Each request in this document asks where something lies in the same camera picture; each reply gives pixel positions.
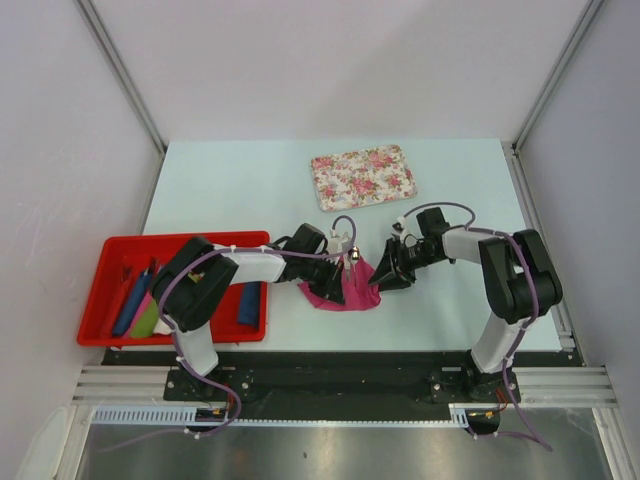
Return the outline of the pink paper napkin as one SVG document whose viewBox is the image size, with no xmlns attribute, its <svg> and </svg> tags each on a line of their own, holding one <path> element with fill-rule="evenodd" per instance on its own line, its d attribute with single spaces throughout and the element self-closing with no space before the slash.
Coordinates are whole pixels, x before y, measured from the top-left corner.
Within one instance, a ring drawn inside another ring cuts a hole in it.
<svg viewBox="0 0 640 480">
<path fill-rule="evenodd" d="M 344 306 L 313 306 L 310 304 L 316 309 L 332 312 L 367 311 L 374 309 L 380 304 L 381 297 L 377 287 L 368 285 L 368 281 L 373 273 L 374 268 L 364 258 L 360 258 L 357 265 L 357 285 L 354 286 L 349 280 L 344 281 L 342 279 L 345 297 Z M 308 300 L 307 283 L 300 283 L 298 289 Z"/>
</svg>

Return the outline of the silver spoon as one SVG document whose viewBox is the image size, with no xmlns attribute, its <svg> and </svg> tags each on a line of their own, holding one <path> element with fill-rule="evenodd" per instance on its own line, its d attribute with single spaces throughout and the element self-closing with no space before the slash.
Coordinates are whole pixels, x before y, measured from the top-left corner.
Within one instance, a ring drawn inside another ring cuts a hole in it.
<svg viewBox="0 0 640 480">
<path fill-rule="evenodd" d="M 348 278 L 349 281 L 356 286 L 357 285 L 357 265 L 360 260 L 359 248 L 354 246 L 348 253 Z"/>
</svg>

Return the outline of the floral tray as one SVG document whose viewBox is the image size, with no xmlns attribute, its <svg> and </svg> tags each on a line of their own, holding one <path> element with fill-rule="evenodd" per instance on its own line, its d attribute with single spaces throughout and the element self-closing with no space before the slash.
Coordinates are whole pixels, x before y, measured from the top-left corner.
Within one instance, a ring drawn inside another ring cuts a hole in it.
<svg viewBox="0 0 640 480">
<path fill-rule="evenodd" d="M 339 212 L 410 199 L 417 186 L 398 145 L 365 148 L 310 161 L 319 207 Z"/>
</svg>

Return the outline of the silver knife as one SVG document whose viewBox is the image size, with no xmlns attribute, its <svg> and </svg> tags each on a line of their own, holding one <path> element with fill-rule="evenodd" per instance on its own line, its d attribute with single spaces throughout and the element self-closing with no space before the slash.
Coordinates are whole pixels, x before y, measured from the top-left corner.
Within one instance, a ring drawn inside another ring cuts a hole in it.
<svg viewBox="0 0 640 480">
<path fill-rule="evenodd" d="M 347 255 L 342 256 L 342 264 L 343 264 L 342 279 L 344 281 L 348 281 L 350 279 L 351 262 Z"/>
</svg>

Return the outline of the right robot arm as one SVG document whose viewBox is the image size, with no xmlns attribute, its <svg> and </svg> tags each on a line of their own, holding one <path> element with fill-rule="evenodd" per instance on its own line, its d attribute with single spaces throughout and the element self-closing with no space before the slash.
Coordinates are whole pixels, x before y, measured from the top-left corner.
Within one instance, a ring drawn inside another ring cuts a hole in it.
<svg viewBox="0 0 640 480">
<path fill-rule="evenodd" d="M 452 225 L 444 206 L 471 212 L 459 203 L 431 202 L 400 216 L 369 284 L 379 291 L 405 289 L 416 282 L 416 270 L 444 261 L 481 267 L 491 315 L 468 352 L 473 369 L 461 376 L 461 388 L 469 399 L 484 401 L 497 389 L 495 374 L 510 367 L 526 332 L 559 304 L 563 288 L 538 231 L 475 228 L 474 213 Z"/>
</svg>

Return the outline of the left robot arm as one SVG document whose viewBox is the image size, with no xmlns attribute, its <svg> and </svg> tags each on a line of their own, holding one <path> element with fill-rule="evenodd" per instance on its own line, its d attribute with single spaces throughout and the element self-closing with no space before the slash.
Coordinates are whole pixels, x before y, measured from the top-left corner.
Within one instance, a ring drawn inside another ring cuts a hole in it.
<svg viewBox="0 0 640 480">
<path fill-rule="evenodd" d="M 202 400 L 220 390 L 209 324 L 229 287 L 303 282 L 320 298 L 343 304 L 341 276 L 353 247 L 349 235 L 326 236 L 308 223 L 291 236 L 258 247 L 190 238 L 149 286 L 159 318 L 170 329 L 177 361 L 189 370 L 187 389 Z"/>
</svg>

